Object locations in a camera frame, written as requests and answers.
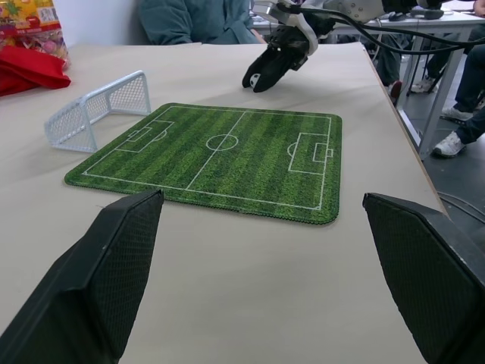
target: black cable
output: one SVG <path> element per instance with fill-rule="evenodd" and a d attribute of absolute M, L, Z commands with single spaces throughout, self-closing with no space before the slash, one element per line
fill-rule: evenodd
<path fill-rule="evenodd" d="M 391 52 L 395 52 L 401 55 L 434 55 L 436 53 L 444 53 L 444 52 L 453 52 L 453 51 L 458 51 L 459 49 L 464 49 L 467 47 L 471 46 L 476 46 L 480 44 L 485 44 L 485 39 L 481 39 L 478 41 L 474 42 L 456 42 L 456 41 L 451 41 L 447 39 L 442 39 L 438 38 L 435 36 L 430 36 L 429 34 L 423 34 L 420 32 L 415 32 L 412 30 L 400 30 L 396 28 L 377 28 L 369 25 L 364 25 L 356 22 L 353 20 L 351 17 L 348 15 L 341 13 L 339 11 L 333 11 L 333 10 L 327 10 L 327 9 L 312 9 L 312 8 L 301 8 L 300 6 L 295 6 L 295 5 L 290 5 L 289 7 L 278 4 L 277 7 L 284 12 L 291 13 L 291 14 L 331 14 L 335 17 L 340 17 L 341 20 L 339 19 L 334 19 L 337 23 L 344 23 L 353 26 L 358 32 L 360 32 L 362 35 L 364 35 L 366 38 L 368 38 L 371 42 L 374 44 L 378 45 L 379 47 L 382 47 L 384 49 L 387 49 Z M 453 47 L 447 47 L 444 49 L 434 49 L 430 51 L 406 51 L 403 49 L 398 49 L 394 48 L 390 45 L 384 44 L 380 42 L 379 40 L 375 39 L 370 33 L 365 31 L 365 29 L 369 30 L 378 30 L 378 31 L 385 31 L 385 32 L 391 32 L 391 33 L 401 33 L 401 34 L 410 34 L 414 36 L 420 36 L 426 39 L 434 40 L 435 42 L 441 42 L 443 44 L 456 44 Z"/>

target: miniature soccer goal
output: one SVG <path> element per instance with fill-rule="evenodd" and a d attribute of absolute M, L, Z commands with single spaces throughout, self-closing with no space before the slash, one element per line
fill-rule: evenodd
<path fill-rule="evenodd" d="M 66 105 L 45 123 L 45 135 L 55 148 L 93 153 L 96 121 L 109 114 L 151 113 L 146 76 L 137 71 Z"/>

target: teal sweater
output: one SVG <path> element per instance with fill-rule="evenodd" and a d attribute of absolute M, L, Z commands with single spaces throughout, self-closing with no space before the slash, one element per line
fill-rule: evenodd
<path fill-rule="evenodd" d="M 258 42 L 249 0 L 142 0 L 139 18 L 151 44 Z"/>

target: center circle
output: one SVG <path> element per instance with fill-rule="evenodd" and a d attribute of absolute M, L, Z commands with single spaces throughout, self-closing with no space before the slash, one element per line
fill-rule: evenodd
<path fill-rule="evenodd" d="M 238 142 L 239 140 L 234 135 L 221 134 L 213 136 L 205 145 L 215 152 L 223 152 L 224 150 L 234 148 Z"/>

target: red cloth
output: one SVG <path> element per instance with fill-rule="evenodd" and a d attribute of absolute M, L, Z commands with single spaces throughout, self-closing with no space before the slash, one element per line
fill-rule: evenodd
<path fill-rule="evenodd" d="M 32 49 L 7 45 L 0 51 L 0 96 L 44 86 L 60 89 L 70 85 L 64 61 Z"/>

